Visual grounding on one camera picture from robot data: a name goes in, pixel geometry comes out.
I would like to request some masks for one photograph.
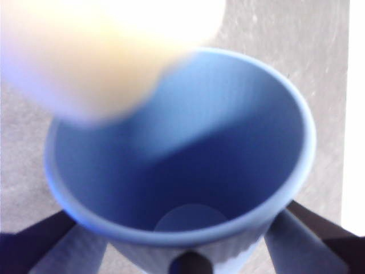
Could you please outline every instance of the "cup rim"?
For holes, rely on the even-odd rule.
[[[113,240],[138,245],[158,247],[191,247],[210,243],[221,238],[235,235],[244,229],[256,228],[260,224],[272,220],[297,194],[306,176],[308,175],[315,155],[316,137],[315,126],[310,109],[297,88],[282,74],[263,62],[229,50],[202,47],[198,53],[211,53],[236,58],[250,63],[256,68],[271,75],[281,83],[297,104],[303,120],[303,145],[298,160],[286,181],[265,201],[250,211],[211,227],[182,232],[155,232],[130,228],[113,223],[83,206],[65,187],[59,174],[56,161],[54,140],[57,135],[60,120],[54,119],[51,123],[46,139],[44,152],[44,168],[51,192],[64,210],[78,223],[90,230]]]

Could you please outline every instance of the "gray floor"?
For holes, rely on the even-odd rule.
[[[256,57],[302,91],[318,130],[314,168],[297,200],[338,222],[343,165],[348,0],[228,0],[212,46]],[[17,232],[60,210],[43,174],[50,114],[2,84],[1,231]],[[108,247],[100,273],[138,273]],[[274,273],[262,243],[242,273]]]

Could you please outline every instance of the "blue cup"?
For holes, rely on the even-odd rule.
[[[62,207],[147,273],[194,252],[222,274],[242,267],[314,151],[310,110],[286,78],[200,49],[127,119],[102,128],[55,119],[45,166]]]

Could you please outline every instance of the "cup bottom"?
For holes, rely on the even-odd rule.
[[[185,204],[166,213],[155,226],[155,231],[188,231],[210,227],[227,221],[218,210],[203,204]]]

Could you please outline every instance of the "white blurry object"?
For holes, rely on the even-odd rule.
[[[59,116],[130,112],[174,61],[213,37],[225,0],[4,0],[2,76]]]
[[[351,1],[342,185],[343,228],[365,236],[365,2]]]

